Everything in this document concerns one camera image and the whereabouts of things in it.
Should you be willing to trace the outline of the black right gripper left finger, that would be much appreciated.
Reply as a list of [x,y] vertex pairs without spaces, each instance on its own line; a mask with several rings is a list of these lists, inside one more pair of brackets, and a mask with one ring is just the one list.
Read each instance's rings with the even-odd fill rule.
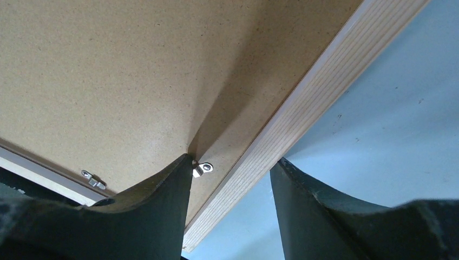
[[180,259],[193,158],[93,206],[1,199],[1,259]]

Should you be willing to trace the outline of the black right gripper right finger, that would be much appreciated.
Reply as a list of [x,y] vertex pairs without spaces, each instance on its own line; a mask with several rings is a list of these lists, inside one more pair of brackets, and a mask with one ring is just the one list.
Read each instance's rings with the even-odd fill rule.
[[286,259],[458,259],[458,200],[385,207],[340,192],[287,159],[270,171]]

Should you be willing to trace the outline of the brown backing board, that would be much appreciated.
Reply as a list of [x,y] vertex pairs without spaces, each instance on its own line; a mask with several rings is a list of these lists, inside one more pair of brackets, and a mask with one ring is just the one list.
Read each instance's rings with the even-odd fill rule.
[[209,200],[360,1],[1,1],[1,145],[121,192],[189,153]]

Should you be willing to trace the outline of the light wooden picture frame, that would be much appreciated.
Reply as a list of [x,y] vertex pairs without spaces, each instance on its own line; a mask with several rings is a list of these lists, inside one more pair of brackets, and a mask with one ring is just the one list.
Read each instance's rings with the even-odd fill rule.
[[[209,200],[190,222],[186,220],[182,248],[192,251],[426,5],[427,1],[360,1]],[[83,175],[59,173],[2,145],[1,167],[84,205],[115,193],[104,181],[105,190],[91,187]]]

